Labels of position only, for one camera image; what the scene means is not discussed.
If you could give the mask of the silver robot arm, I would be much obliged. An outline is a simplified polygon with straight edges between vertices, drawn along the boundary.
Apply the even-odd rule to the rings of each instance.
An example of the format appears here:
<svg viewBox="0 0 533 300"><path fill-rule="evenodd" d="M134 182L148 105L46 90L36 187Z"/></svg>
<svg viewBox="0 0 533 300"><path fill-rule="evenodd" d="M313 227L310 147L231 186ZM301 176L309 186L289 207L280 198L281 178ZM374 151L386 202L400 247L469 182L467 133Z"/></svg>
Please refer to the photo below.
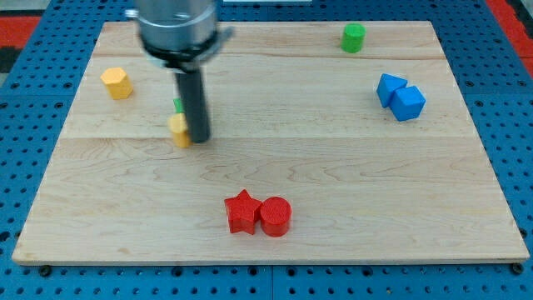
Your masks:
<svg viewBox="0 0 533 300"><path fill-rule="evenodd" d="M138 37L152 63L175 73L189 137L211 137L202 65L215 57L234 33L219 27L214 0L135 0L125 11L138 25Z"/></svg>

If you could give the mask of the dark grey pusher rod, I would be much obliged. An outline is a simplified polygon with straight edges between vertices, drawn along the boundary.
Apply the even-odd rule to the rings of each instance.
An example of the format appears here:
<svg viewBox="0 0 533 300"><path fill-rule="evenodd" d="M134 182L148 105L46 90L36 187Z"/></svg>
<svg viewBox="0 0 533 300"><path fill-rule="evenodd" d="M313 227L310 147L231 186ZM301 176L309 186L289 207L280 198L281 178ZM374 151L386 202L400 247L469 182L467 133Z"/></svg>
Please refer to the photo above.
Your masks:
<svg viewBox="0 0 533 300"><path fill-rule="evenodd" d="M205 143L211 137L210 118L200 69L176 73L177 91L193 143Z"/></svg>

